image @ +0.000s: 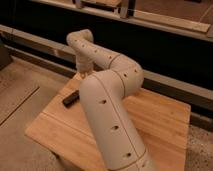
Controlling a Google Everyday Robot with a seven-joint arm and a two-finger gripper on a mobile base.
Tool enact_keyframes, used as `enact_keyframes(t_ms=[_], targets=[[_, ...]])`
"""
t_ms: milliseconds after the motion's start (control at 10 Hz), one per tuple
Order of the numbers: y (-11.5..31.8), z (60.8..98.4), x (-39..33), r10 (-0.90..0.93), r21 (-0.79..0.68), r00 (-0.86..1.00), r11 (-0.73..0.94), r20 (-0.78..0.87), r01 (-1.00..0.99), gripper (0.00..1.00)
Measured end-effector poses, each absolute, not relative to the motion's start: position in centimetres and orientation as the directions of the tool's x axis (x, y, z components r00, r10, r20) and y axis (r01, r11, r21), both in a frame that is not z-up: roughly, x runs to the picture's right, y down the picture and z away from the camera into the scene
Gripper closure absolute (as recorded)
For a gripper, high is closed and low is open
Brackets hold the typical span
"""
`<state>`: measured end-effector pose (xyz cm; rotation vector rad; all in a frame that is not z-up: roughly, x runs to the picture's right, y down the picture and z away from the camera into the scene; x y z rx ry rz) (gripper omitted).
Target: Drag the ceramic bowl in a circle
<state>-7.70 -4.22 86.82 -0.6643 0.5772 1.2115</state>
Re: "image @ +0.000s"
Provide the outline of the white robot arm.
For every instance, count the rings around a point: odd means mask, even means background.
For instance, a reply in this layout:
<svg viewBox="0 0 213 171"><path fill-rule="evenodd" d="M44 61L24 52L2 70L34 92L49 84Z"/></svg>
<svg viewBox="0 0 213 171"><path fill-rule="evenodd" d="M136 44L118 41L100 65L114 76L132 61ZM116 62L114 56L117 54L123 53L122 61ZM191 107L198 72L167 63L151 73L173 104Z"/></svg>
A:
<svg viewBox="0 0 213 171"><path fill-rule="evenodd" d="M131 58L93 43L88 29L71 32L67 44L75 51L82 77L80 103L109 171L156 171L122 99L141 88L142 67Z"/></svg>

